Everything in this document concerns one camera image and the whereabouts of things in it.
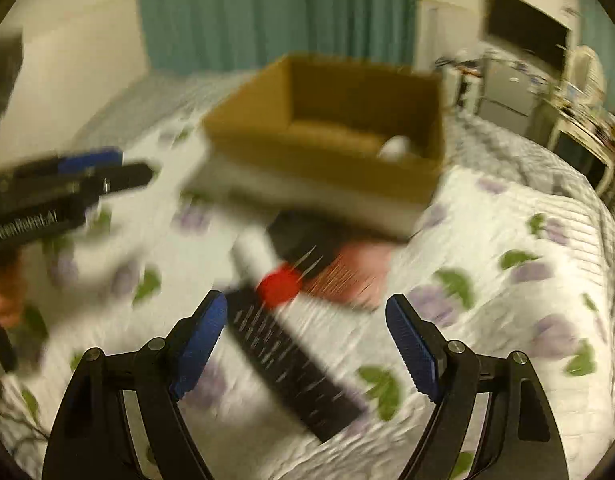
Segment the person's left hand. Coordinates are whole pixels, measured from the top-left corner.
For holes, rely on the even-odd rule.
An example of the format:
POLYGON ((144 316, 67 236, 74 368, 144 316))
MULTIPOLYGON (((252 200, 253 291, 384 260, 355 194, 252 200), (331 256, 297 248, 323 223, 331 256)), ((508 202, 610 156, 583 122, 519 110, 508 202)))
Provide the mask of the person's left hand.
POLYGON ((0 255, 0 326, 6 330, 21 323, 26 289, 22 254, 0 255))

